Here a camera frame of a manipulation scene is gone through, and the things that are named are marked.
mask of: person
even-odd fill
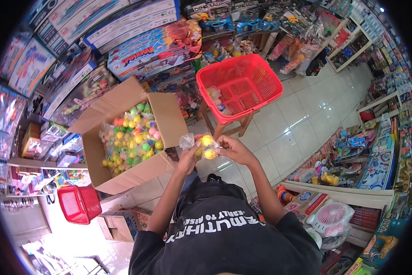
[[[181,153],[147,230],[137,233],[130,275],[319,274],[317,244],[294,213],[284,212],[258,159],[238,139],[222,135],[217,142],[220,155],[252,173],[267,224],[259,221],[239,186],[212,174],[208,179],[215,180],[206,183],[192,176],[197,142]]]

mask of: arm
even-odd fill
[[[198,148],[198,145],[194,145],[190,150],[182,152],[180,161],[150,217],[147,230],[155,232],[159,237],[163,238],[168,229],[184,179],[195,168],[195,152]]]
[[[284,216],[284,208],[270,186],[259,160],[238,139],[222,135],[218,138],[218,142],[223,146],[219,152],[221,155],[249,168],[258,193],[263,216],[269,224],[275,226]]]

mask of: hand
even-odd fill
[[[200,148],[201,142],[197,142],[191,149],[183,150],[180,156],[179,163],[176,167],[176,172],[183,175],[189,175],[195,168],[195,164],[198,158],[195,156],[195,152]]]
[[[226,156],[242,165],[250,166],[251,164],[258,163],[255,155],[240,140],[222,135],[218,138],[217,142],[223,147],[218,149],[220,155]]]

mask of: pink ball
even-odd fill
[[[157,131],[157,129],[155,129],[154,127],[151,127],[149,130],[148,130],[148,133],[150,134],[150,135],[154,135],[154,133]]]
[[[156,131],[156,132],[154,133],[153,137],[154,137],[156,140],[159,140],[159,139],[160,139],[160,132],[159,132],[159,131]]]

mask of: white fan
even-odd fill
[[[354,209],[346,204],[329,199],[319,210],[307,218],[307,223],[322,237],[335,237],[350,227]]]

